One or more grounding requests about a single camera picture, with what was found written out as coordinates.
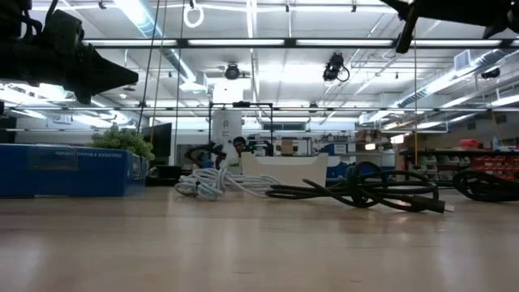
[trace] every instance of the wall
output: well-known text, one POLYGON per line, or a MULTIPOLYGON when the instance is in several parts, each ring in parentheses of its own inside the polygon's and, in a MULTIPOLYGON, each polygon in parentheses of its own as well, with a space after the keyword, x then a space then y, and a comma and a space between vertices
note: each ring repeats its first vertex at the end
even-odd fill
POLYGON ((495 135, 499 136, 502 140, 519 137, 519 115, 507 114, 507 120, 506 123, 495 125, 491 118, 477 119, 475 120, 475 130, 467 130, 467 122, 460 122, 453 125, 451 132, 448 134, 427 135, 426 139, 419 139, 418 147, 458 147, 460 145, 460 140, 476 139, 483 143, 485 148, 490 148, 491 141, 495 135))

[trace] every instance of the power cord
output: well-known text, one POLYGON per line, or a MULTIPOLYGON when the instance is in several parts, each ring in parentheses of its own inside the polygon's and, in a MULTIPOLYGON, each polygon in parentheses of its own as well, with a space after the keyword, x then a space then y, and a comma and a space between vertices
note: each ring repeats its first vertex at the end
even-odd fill
POLYGON ((271 185, 279 182, 269 176, 231 174, 227 169, 198 169, 189 176, 181 176, 175 190, 185 196, 200 196, 206 200, 218 200, 227 189, 245 191, 251 195, 265 197, 271 185))
POLYGON ((454 187, 469 199, 482 202, 510 202, 519 200, 519 182, 495 175, 465 170, 453 177, 454 187))
POLYGON ((447 206, 440 200, 438 187, 426 177, 410 171, 389 170, 382 171, 374 163, 364 161, 346 171, 345 178, 331 187, 322 187, 308 179, 303 179, 312 187, 292 187, 273 185, 271 191, 265 194, 272 198, 303 200, 317 197, 332 197, 335 200, 357 208, 370 208, 376 204, 383 204, 390 208, 408 212, 430 210, 438 213, 452 212, 453 207, 447 206), (361 174, 361 169, 368 167, 374 170, 370 174, 361 174), (389 176, 407 175, 417 178, 418 181, 394 182, 389 176), (378 178, 373 182, 368 179, 378 178))

